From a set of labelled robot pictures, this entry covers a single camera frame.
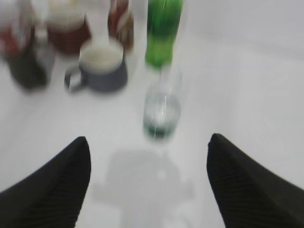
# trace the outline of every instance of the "white table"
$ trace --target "white table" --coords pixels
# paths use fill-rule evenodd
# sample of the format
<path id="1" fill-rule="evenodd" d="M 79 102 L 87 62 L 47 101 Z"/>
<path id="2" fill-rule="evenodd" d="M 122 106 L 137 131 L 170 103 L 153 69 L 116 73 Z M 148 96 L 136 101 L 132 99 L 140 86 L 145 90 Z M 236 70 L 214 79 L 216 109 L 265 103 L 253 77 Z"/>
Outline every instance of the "white table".
<path id="1" fill-rule="evenodd" d="M 89 21 L 95 35 L 106 34 L 106 12 L 91 9 Z M 76 59 L 58 57 L 48 89 L 30 95 L 1 63 L 0 191 L 83 135 L 92 174 L 77 227 L 223 228 L 206 172 L 213 133 L 304 188 L 302 59 L 180 34 L 174 61 L 183 71 L 182 116 L 172 140 L 155 144 L 142 117 L 158 76 L 144 64 L 145 27 L 135 26 L 129 83 L 114 95 L 67 92 L 64 72 Z"/>

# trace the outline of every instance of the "water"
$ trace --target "water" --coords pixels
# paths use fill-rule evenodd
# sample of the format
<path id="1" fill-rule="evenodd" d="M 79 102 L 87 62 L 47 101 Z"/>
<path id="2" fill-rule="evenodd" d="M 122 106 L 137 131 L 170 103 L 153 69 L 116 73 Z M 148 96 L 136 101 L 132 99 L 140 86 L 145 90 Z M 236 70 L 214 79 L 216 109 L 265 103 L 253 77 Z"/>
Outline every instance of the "water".
<path id="1" fill-rule="evenodd" d="M 167 138 L 174 132 L 180 115 L 181 106 L 176 97 L 152 94 L 146 100 L 143 129 L 152 138 Z"/>

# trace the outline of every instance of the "drinking glass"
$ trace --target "drinking glass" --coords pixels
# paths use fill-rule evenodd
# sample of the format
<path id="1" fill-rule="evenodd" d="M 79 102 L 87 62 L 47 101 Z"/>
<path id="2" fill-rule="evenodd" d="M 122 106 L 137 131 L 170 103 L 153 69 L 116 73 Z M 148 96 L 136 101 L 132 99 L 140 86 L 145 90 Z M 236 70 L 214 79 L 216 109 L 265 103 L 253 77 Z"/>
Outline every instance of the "drinking glass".
<path id="1" fill-rule="evenodd" d="M 170 137 L 181 115 L 181 72 L 165 67 L 160 81 L 151 87 L 145 99 L 144 132 L 154 139 Z"/>

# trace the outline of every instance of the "green bottle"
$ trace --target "green bottle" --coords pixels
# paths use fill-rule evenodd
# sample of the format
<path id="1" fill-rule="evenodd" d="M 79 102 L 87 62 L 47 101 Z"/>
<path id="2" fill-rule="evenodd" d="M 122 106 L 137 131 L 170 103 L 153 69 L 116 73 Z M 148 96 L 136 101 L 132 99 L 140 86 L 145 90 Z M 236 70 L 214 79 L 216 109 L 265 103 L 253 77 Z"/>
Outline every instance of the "green bottle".
<path id="1" fill-rule="evenodd" d="M 183 0 L 149 0 L 146 62 L 161 67 L 172 62 Z"/>

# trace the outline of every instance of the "red bottle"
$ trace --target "red bottle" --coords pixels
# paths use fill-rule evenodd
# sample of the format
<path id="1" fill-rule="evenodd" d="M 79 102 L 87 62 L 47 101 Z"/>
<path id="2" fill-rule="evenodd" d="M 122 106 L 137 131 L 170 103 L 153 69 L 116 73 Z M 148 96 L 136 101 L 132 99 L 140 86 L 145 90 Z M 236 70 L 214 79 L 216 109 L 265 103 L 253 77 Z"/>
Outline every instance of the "red bottle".
<path id="1" fill-rule="evenodd" d="M 117 39 L 130 51 L 134 45 L 134 18 L 129 11 L 129 0 L 111 0 L 108 17 L 109 36 Z"/>

